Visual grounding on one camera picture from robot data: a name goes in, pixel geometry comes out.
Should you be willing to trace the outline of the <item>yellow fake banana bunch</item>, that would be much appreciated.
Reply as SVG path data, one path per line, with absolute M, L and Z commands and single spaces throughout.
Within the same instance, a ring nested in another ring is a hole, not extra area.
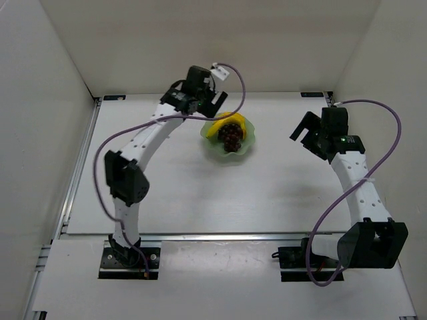
M 226 118 L 214 121 L 210 128 L 207 130 L 207 133 L 204 134 L 206 138 L 212 138 L 225 125 L 237 125 L 241 129 L 243 139 L 246 138 L 246 118 L 243 115 L 239 113 L 234 113 L 233 115 L 231 115 L 231 112 L 225 112 L 220 113 L 218 116 Z

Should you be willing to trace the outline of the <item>dark red fake grapes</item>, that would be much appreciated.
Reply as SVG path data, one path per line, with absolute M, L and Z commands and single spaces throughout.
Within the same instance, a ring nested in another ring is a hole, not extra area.
M 225 125 L 218 132 L 218 140 L 224 144 L 227 153 L 237 152 L 243 139 L 241 129 L 237 125 Z

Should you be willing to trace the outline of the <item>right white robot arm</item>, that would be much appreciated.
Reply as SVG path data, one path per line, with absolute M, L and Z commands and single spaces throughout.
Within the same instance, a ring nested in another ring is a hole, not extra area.
M 348 133 L 348 112 L 344 107 L 326 107 L 320 116 L 308 111 L 290 138 L 302 131 L 302 145 L 326 160 L 340 180 L 343 195 L 330 205 L 345 200 L 351 227 L 341 237 L 310 235 L 305 246 L 305 262 L 327 257 L 348 269 L 391 269 L 408 237 L 403 222 L 393 220 L 380 200 L 371 179 L 366 150 L 361 138 Z

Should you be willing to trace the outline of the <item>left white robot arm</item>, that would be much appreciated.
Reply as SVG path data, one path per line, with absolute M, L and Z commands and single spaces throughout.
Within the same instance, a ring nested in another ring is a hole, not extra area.
M 159 100 L 151 125 L 141 129 L 119 151 L 104 157 L 105 179 L 113 198 L 115 230 L 109 235 L 113 256 L 124 267 L 137 267 L 145 261 L 138 252 L 139 204 L 149 191 L 144 171 L 160 145 L 177 129 L 185 117 L 200 113 L 212 118 L 227 98 L 218 93 L 215 79 L 226 80 L 229 72 L 218 64 L 211 69 L 192 66 L 184 80 L 176 81 Z

